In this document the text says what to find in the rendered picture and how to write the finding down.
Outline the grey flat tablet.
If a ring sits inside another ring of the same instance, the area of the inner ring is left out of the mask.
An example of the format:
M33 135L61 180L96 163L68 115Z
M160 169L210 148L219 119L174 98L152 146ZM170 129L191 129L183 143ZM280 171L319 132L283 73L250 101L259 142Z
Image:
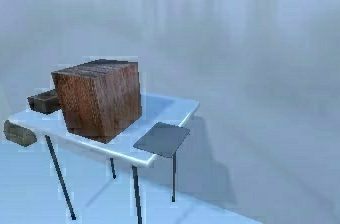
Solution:
M172 158L189 134L188 128L158 122L133 147L165 158Z

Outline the white table with black legs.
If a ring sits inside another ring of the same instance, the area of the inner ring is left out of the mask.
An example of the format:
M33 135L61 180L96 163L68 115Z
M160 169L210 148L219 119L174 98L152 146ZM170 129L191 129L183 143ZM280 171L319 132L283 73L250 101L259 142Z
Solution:
M10 116L8 120L30 129L35 133L37 140L42 139L47 144L58 175L62 172L54 151L53 139L69 143L86 152L97 153L112 162L122 160L129 163L132 169L137 223L143 224L138 169L151 166L155 159L162 156L134 148L133 145L158 122L185 127L198 108L199 103L194 100L144 93L142 95L142 117L107 144L69 133L64 126L61 111L45 115L25 110Z

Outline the brown wooden box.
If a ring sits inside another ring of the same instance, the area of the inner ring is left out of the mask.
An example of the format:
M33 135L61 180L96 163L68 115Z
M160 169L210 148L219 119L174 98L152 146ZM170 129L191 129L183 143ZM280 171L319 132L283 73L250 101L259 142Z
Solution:
M99 59L51 76L71 134L108 143L142 116L136 62Z

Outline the dark brown small box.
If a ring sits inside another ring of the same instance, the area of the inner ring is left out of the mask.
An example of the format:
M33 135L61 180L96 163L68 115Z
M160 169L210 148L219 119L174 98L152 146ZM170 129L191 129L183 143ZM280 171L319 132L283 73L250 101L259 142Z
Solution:
M61 109L55 89L27 98L30 109L42 114L51 114Z

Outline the olive green block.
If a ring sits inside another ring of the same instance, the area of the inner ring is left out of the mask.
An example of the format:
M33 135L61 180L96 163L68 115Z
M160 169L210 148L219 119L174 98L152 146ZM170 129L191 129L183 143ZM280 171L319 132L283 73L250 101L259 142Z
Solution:
M4 122L4 135L7 140L23 147L28 147L37 142L37 137L33 131L11 123L9 120Z

